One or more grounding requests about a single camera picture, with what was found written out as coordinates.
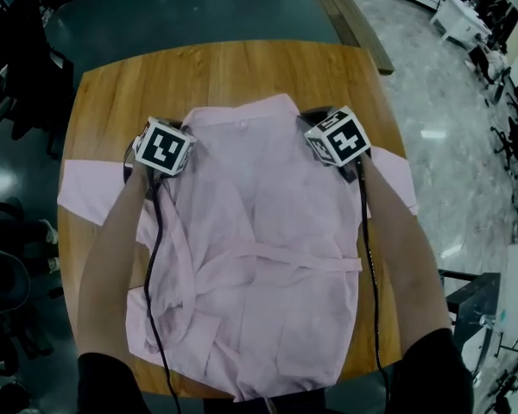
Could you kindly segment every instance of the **pink shirt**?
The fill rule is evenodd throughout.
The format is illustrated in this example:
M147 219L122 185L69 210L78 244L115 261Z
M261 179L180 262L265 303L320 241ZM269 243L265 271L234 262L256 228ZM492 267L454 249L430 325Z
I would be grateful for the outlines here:
M236 401L336 383L357 314L358 184L314 160L298 113L287 95L192 110L197 146L160 191L150 293L167 363ZM407 161L377 147L372 158L416 213ZM101 225L122 188L121 163L67 160L58 204ZM136 239L151 250L156 233L147 201ZM127 336L161 364L141 287Z

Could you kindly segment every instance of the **human arm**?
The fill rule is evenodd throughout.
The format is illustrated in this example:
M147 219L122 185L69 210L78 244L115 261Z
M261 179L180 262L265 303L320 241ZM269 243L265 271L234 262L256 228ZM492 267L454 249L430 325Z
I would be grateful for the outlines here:
M405 354L423 336L450 328L449 313L424 231L372 160L364 155L362 162L367 202L388 267Z
M147 189L146 169L135 164L88 255L79 288L79 355L107 354L130 364L127 292Z

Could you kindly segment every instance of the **chair leg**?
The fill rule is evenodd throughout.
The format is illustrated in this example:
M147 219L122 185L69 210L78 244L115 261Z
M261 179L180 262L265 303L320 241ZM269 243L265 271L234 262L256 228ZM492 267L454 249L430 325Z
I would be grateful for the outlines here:
M488 413L492 412L492 411L493 411L493 408L495 408L495 405L496 405L496 404L492 404L492 405L487 409L487 411L486 411L484 414L488 414Z
M506 170L508 172L510 170L510 160L512 160L512 157L514 156L512 153L512 148L510 147L510 145L508 143L507 143L506 147L504 148L504 153L505 153L505 158L507 160L504 170Z
M2 120L9 114L11 111L11 108L14 104L13 98L10 98L6 103L3 104L3 106L0 108L0 123Z
M497 138L499 138L499 140L501 140L502 147L500 149L498 149L498 150L497 149L493 149L493 153L494 154L499 154L506 147L507 137L505 136L505 134L502 131L495 129L494 127L491 127L490 131L491 132L495 132L496 135L497 135Z
M501 143L502 143L502 148L505 149L505 148L509 148L510 147L510 143L509 143L509 140L507 139L507 136L504 134L504 132L498 132L497 133L499 135L499 138L501 138Z
M46 145L46 155L49 156L52 160L57 160L59 155L54 152L54 141L56 136L56 129L52 128L48 132L48 142Z
M38 313L32 304L13 310L9 319L10 335L17 337L28 359L53 353L54 347L42 332Z
M512 96L507 92L507 97L509 97L510 101L507 101L508 106L512 106L516 112L516 118L518 119L518 103L512 98Z

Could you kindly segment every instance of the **floor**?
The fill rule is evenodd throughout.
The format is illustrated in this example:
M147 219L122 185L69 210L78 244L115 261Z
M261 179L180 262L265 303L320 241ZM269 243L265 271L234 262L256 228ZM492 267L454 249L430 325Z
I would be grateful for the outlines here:
M518 187L492 152L489 128L506 124L506 106L486 106L489 94L464 66L465 50L439 43L439 32L428 24L431 11L405 0L356 1L395 65L382 82L411 164L420 223L439 267L502 271L515 220L511 196ZM316 0L76 0L53 15L46 31L50 43L74 62L77 82L93 67L186 44L256 38L338 42ZM59 163L46 157L41 131L13 142L10 129L8 122L0 124L0 199L14 195L29 218L55 223ZM59 281L43 278L34 292ZM446 291L459 286L447 281ZM72 412L76 353L65 304L61 298L42 301L39 310L55 352L22 359L22 378L41 412ZM145 397L153 412L173 412L170 398ZM327 398L332 409L382 412L377 374L335 386ZM200 412L200 402L184 399L183 411Z

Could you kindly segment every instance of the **black cord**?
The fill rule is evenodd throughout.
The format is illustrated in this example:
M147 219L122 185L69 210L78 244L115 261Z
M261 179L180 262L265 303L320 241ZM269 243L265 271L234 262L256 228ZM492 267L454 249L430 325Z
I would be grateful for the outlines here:
M155 256L157 255L157 249L161 244L161 239L163 238L163 216L161 215L161 208L159 204L159 196L157 195L157 185L154 180L154 169L151 167L146 167L148 172L148 184L149 188L152 191L152 202L154 203L155 217L157 219L157 237L155 238L154 249L152 250L152 254L149 256L148 263L148 271L146 272L146 280L144 281L144 295L146 296L146 305L148 306L148 317L149 322L152 326L152 331L154 331L155 342L157 343L157 347L159 348L159 352L161 354L161 361L163 362L163 368L165 368L165 375L167 377L167 386L171 395L173 396L174 403L176 404L176 410L178 414L180 414L180 403L179 397L174 392L173 386L171 385L171 372L169 371L169 366L167 364L167 359L165 358L165 351L163 350L163 344L161 343L161 339L159 337L159 333L157 328L155 327L154 317L152 316L152 299L149 296L149 280L152 275L152 268L154 266Z
M370 277L372 278L372 291L374 292L374 343L376 348L376 364L378 366L378 370L382 374L383 384L386 387L386 406L384 408L384 412L387 412L389 405L389 377L388 373L386 373L386 370L383 369L382 361L380 360L380 303L378 302L378 283L376 282L374 261L372 260L372 252L370 251L368 214L366 209L366 185L364 183L363 162L360 158L357 158L356 167L359 181L359 190L361 192L361 213L363 215L364 246L366 248L367 261L369 262Z

